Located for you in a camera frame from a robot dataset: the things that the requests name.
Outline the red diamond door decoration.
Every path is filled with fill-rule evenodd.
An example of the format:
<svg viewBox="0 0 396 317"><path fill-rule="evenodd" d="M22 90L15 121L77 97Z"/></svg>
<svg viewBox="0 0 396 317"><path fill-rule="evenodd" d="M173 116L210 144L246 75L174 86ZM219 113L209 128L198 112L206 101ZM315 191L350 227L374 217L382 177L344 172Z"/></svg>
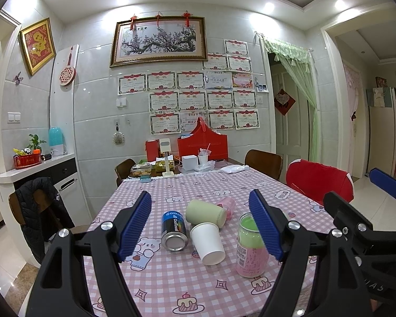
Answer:
<svg viewBox="0 0 396 317"><path fill-rule="evenodd" d="M296 100L286 93L284 89L280 89L274 98L275 108L283 116L287 115L295 102Z"/></svg>

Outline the brown wooden chair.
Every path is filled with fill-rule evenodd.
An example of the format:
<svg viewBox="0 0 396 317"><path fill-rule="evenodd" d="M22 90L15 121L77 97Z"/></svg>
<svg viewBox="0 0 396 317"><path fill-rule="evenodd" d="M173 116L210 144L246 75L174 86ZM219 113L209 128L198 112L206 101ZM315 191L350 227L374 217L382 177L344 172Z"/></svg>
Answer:
<svg viewBox="0 0 396 317"><path fill-rule="evenodd" d="M282 172L282 157L278 154L261 150L249 150L244 163L275 180L279 180Z"/></svg>
<svg viewBox="0 0 396 317"><path fill-rule="evenodd" d="M136 163L132 159L127 159L115 167L117 186L120 186L123 180L129 177L131 169L135 164Z"/></svg>

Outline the white desk lamp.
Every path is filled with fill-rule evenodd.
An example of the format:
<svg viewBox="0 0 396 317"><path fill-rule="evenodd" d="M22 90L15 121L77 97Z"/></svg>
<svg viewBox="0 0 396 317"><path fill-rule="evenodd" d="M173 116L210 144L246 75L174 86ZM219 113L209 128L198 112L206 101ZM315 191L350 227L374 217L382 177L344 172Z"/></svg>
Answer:
<svg viewBox="0 0 396 317"><path fill-rule="evenodd" d="M159 140L160 150L164 154L165 171L162 173L164 178L173 177L175 174L170 170L169 154L172 151L171 142L169 138L162 138Z"/></svg>

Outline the white square box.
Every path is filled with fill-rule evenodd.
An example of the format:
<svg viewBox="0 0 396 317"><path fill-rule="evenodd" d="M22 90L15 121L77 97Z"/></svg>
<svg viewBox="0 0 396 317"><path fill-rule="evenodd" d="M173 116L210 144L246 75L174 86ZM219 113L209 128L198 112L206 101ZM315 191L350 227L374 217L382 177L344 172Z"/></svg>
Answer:
<svg viewBox="0 0 396 317"><path fill-rule="evenodd" d="M182 156L182 169L185 171L192 171L199 165L199 160L196 155Z"/></svg>

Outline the small green potted plant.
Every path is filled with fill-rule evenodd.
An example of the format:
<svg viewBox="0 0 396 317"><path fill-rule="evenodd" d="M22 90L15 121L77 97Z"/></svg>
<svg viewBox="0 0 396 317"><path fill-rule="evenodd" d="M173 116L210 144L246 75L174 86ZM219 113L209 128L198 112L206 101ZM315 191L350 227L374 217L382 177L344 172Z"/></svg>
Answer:
<svg viewBox="0 0 396 317"><path fill-rule="evenodd" d="M45 141L44 139L40 139L37 134L29 134L28 148L30 149L31 153L34 153L35 150L42 152L42 145L46 143L47 141Z"/></svg>

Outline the brown wooden chair left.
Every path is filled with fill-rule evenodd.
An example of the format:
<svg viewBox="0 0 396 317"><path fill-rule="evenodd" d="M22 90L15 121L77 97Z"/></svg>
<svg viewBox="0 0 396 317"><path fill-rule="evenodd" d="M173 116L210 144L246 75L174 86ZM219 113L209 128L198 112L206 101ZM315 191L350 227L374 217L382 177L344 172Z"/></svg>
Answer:
<svg viewBox="0 0 396 317"><path fill-rule="evenodd" d="M120 186L123 180L129 177L131 169L135 164L136 163L132 159L127 159L115 167L117 186Z"/></svg>

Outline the black jacket on chair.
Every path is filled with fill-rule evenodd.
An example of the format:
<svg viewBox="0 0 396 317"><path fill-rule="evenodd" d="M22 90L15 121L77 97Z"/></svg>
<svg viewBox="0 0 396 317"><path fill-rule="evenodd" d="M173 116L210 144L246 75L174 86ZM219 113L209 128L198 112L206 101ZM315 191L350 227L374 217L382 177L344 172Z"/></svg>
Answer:
<svg viewBox="0 0 396 317"><path fill-rule="evenodd" d="M60 229L75 227L62 197L52 180L40 177L24 183L15 191L23 224L20 226L25 241L35 260L45 258L45 243Z"/></svg>

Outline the white crumpled plastic bag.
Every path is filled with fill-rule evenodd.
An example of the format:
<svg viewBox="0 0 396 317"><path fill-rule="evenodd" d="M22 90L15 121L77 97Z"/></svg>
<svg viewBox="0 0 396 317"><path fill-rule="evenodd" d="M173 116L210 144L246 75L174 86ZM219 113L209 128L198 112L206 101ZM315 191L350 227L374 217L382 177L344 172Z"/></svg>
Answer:
<svg viewBox="0 0 396 317"><path fill-rule="evenodd" d="M241 173L243 171L249 170L249 166L248 165L228 165L228 166L222 167L220 170L226 174L235 174L235 173Z"/></svg>

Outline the red fruit basket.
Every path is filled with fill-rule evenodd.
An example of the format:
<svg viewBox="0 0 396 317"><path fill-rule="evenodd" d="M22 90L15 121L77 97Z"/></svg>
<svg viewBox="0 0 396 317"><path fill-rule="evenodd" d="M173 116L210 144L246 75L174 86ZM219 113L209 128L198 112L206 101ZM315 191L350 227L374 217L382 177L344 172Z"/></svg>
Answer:
<svg viewBox="0 0 396 317"><path fill-rule="evenodd" d="M15 155L13 157L13 164L17 170L33 167L40 163L42 163L40 154Z"/></svg>

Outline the pink checkered tablecloth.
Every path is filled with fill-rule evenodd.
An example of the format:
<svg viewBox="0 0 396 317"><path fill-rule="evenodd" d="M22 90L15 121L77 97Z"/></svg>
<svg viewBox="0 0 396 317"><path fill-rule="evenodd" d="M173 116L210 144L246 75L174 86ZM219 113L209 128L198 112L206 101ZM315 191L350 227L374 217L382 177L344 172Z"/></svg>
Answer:
<svg viewBox="0 0 396 317"><path fill-rule="evenodd" d="M332 218L311 199L288 186L249 169L241 173L221 171L152 180L124 181L110 196L93 221L98 227L132 206L139 194L152 197L152 212L133 256L121 271L143 316L247 316L260 311L270 294L280 264L269 258L263 274L243 278L235 269L239 218L248 208L249 193L259 190L267 203L280 208L290 220L308 230L328 232ZM192 200L235 202L232 218L220 231L225 259L213 266L200 260L193 245L179 252L166 250L161 241L162 215L170 210L184 213Z"/></svg>

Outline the pale green foam cup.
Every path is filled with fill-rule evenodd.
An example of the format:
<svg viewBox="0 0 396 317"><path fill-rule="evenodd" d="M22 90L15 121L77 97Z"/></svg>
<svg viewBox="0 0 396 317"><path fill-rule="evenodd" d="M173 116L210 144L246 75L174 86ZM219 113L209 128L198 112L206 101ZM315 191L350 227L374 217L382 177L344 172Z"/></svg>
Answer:
<svg viewBox="0 0 396 317"><path fill-rule="evenodd" d="M187 205L185 218L192 225L211 222L221 229L227 220L227 212L213 203L192 200Z"/></svg>

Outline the light blue humidifier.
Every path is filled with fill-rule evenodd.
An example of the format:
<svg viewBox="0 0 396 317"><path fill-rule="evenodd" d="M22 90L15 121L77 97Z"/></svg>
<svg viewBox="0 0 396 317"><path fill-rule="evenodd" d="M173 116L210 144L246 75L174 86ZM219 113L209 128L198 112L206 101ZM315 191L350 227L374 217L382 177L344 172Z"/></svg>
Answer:
<svg viewBox="0 0 396 317"><path fill-rule="evenodd" d="M50 153L53 157L65 154L64 137L60 127L51 127L48 132Z"/></svg>

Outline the brown wooden chair right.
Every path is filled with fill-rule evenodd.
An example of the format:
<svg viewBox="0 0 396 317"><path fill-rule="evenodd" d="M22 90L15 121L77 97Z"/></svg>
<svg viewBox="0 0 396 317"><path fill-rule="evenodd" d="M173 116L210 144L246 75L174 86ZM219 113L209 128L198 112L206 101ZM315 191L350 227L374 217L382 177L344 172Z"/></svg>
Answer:
<svg viewBox="0 0 396 317"><path fill-rule="evenodd" d="M249 150L244 163L275 180L279 180L282 172L282 157L278 154L261 150Z"/></svg>

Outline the pink green glass cup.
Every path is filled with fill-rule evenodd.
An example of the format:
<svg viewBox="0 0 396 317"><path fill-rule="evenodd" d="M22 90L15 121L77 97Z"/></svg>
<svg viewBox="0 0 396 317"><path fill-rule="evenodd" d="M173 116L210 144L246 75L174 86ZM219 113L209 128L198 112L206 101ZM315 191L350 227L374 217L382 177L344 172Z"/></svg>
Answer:
<svg viewBox="0 0 396 317"><path fill-rule="evenodd" d="M251 213L239 219L237 234L236 271L245 278L264 274L269 254Z"/></svg>

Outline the teal small tin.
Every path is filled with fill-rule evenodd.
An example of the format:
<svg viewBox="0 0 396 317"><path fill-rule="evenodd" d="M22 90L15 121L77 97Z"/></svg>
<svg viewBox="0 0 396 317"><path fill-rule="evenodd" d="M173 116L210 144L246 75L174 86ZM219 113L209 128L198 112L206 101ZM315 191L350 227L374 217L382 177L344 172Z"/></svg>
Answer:
<svg viewBox="0 0 396 317"><path fill-rule="evenodd" d="M142 175L139 179L141 183L150 183L152 181L150 175Z"/></svg>

